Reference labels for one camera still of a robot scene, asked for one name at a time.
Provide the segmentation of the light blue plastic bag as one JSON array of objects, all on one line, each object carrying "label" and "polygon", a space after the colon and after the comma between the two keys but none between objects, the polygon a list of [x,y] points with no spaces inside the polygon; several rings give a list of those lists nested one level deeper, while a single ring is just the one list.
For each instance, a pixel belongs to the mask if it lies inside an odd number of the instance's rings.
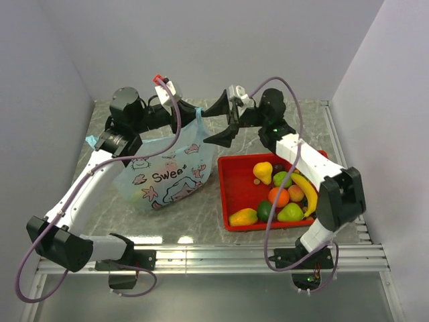
[{"label": "light blue plastic bag", "polygon": [[174,139],[172,136],[144,140],[126,169],[113,184],[119,194],[141,211],[159,209],[179,201],[201,187],[209,178],[216,147],[203,139],[210,136],[196,109],[196,119],[183,127],[177,142],[167,152],[149,158]]}]

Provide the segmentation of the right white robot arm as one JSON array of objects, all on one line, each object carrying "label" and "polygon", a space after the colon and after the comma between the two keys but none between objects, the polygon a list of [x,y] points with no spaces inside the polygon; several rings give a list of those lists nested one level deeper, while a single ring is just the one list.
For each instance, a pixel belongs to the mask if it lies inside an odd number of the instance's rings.
[{"label": "right white robot arm", "polygon": [[365,195],[361,173],[330,161],[303,141],[301,133],[288,125],[285,111],[284,95],[277,89],[264,90],[255,104],[241,89],[230,88],[203,113],[203,117],[226,115],[228,126],[205,141],[228,148],[239,129],[257,127],[263,146],[299,170],[302,180],[316,189],[316,202],[308,203],[316,220],[298,239],[295,251],[298,265],[309,268],[318,261],[318,250],[365,212]]}]

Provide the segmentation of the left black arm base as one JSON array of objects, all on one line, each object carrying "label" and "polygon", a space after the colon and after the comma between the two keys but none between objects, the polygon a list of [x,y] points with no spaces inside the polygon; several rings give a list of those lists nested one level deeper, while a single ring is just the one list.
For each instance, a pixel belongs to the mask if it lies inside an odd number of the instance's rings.
[{"label": "left black arm base", "polygon": [[108,273],[109,287],[113,290],[132,290],[137,285],[140,268],[152,272],[156,257],[155,250],[134,250],[128,259],[97,261],[95,271]]}]

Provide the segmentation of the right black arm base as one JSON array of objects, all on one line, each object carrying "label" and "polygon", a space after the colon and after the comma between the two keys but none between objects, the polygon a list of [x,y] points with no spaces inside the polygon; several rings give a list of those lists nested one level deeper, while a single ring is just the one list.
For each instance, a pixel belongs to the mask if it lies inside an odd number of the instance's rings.
[{"label": "right black arm base", "polygon": [[332,253],[329,247],[324,247],[317,253],[308,256],[292,248],[275,248],[269,261],[274,263],[276,269],[286,268],[298,262],[292,268],[297,272],[292,273],[292,283],[298,292],[312,294],[322,290],[334,278],[339,259]]}]

